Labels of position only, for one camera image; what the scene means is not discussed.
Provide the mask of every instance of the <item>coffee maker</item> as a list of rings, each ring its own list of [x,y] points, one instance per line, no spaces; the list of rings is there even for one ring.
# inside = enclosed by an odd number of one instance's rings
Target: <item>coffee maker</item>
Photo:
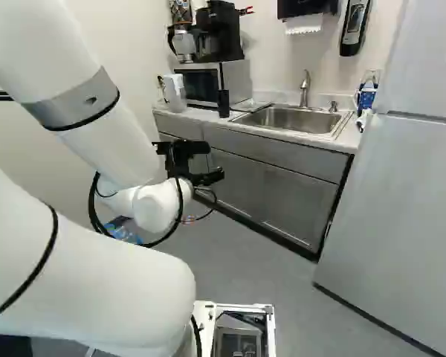
[[[169,46],[181,62],[243,60],[245,55],[239,35],[239,17],[243,14],[245,12],[237,10],[233,3],[222,0],[207,1],[207,7],[196,11],[196,25],[180,23],[169,27]],[[189,45],[190,36],[195,46]]]

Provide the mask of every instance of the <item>paper towel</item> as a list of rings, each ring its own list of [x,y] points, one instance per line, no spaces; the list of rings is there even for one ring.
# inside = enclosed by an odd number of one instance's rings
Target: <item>paper towel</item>
[[[323,14],[291,17],[285,22],[285,34],[297,35],[299,33],[319,32],[322,30]]]

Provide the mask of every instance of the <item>refrigerator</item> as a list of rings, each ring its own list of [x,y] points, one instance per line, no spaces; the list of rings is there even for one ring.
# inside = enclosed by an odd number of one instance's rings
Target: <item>refrigerator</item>
[[[446,0],[406,0],[314,283],[446,356]]]

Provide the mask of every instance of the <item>gray floor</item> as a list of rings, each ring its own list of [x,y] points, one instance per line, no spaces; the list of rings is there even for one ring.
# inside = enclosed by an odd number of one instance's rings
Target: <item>gray floor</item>
[[[274,304],[279,357],[426,356],[316,290],[313,263],[220,213],[182,226],[160,249],[190,265],[200,300]],[[35,357],[85,353],[77,344],[42,339],[33,348]]]

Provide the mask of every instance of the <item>kitchenette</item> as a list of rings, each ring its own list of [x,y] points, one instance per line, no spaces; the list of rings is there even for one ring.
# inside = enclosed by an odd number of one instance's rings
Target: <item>kitchenette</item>
[[[211,186],[217,205],[317,259],[361,140],[356,88],[315,93],[316,78],[300,68],[299,91],[258,91],[240,36],[251,9],[209,5],[196,11],[195,25],[169,27],[178,64],[159,77],[160,139],[206,141],[211,151],[195,155],[190,172],[224,170]]]

